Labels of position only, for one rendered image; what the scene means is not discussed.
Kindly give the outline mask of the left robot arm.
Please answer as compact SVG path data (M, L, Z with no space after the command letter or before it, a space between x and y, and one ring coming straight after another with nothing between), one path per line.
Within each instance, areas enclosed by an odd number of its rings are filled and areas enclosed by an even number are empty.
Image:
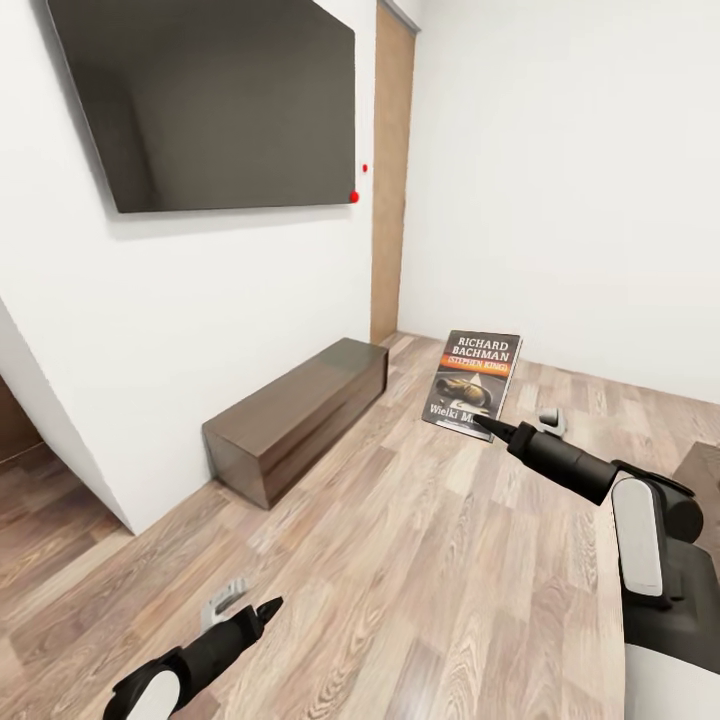
M201 604L201 635L188 647L177 645L151 659L113 687L102 720L169 720L220 677L239 655L263 636L283 598L247 605L234 617L225 613L252 586L247 577L225 583Z

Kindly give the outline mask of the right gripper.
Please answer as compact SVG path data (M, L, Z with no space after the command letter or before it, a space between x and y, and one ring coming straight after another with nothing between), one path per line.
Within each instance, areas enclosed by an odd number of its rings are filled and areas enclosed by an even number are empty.
M584 449L547 432L540 432L525 421L515 427L478 413L473 419L508 443L507 451L520 459L523 465L568 489Z

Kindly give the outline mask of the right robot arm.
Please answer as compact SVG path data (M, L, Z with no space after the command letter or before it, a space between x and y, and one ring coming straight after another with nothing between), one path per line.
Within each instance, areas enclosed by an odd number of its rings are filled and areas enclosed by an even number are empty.
M694 546L704 525L696 493L626 461L563 441L562 407L540 425L473 419L523 465L601 506L611 492L625 652L624 720L720 720L720 583ZM632 476L614 484L619 471Z

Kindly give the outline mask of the hardback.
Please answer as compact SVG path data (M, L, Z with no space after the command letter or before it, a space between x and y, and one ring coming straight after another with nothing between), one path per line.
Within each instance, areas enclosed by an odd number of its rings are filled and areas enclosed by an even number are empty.
M473 417L499 421L522 344L521 335L451 331L421 419L493 443Z

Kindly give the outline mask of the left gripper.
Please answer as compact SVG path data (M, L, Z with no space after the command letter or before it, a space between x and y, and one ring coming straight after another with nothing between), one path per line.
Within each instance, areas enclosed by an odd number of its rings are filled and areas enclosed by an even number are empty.
M257 607L256 613L252 605L247 605L234 617L216 624L210 632L203 633L197 639L206 643L211 650L213 672L209 683L233 665L243 651L259 641L265 632L265 625L273 619L282 604L283 598L277 597Z

